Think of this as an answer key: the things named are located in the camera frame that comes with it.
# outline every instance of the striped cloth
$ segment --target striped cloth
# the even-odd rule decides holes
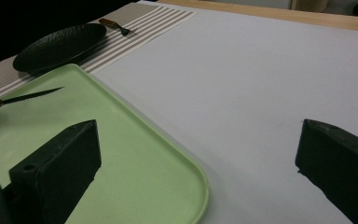
[[[106,37],[97,44],[88,58],[77,64],[90,75],[95,75],[195,14],[196,12],[168,7],[130,3],[105,15],[104,18],[116,21],[128,29],[137,28],[137,35],[126,37],[121,35],[119,30],[107,28]],[[15,57],[0,62],[0,97],[37,77],[16,71],[12,66]]]

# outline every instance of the wooden table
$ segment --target wooden table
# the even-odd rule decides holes
[[[215,3],[198,0],[159,0],[160,3],[183,7],[196,7],[251,16],[266,17],[284,21],[299,21],[309,24],[324,25],[358,31],[358,17],[341,16],[324,13],[295,11],[270,7],[251,7],[228,3]]]

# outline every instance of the plastic tray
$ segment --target plastic tray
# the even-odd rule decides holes
[[[77,65],[59,67],[4,98],[61,86],[49,95],[0,108],[2,188],[10,182],[8,170],[54,135],[96,119],[103,165],[67,223],[201,221],[209,200],[205,173]]]

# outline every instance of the black oval plate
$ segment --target black oval plate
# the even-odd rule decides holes
[[[20,52],[13,62],[17,71],[48,71],[72,63],[92,50],[106,35],[98,23],[81,24],[62,29],[35,41]]]

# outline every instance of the knife blade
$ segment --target knife blade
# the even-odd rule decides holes
[[[13,98],[10,98],[7,100],[0,99],[0,107],[2,105],[8,105],[8,104],[16,103],[18,101],[24,101],[24,100],[39,97],[42,95],[50,94],[50,93],[57,91],[59,89],[62,89],[62,88],[63,87],[59,87],[59,88],[55,88],[55,89],[51,89],[51,90],[47,90],[47,91],[38,91],[38,92],[34,92],[34,93],[30,93],[30,94],[26,94],[26,95],[22,95],[22,96],[18,96],[18,97],[13,97]]]

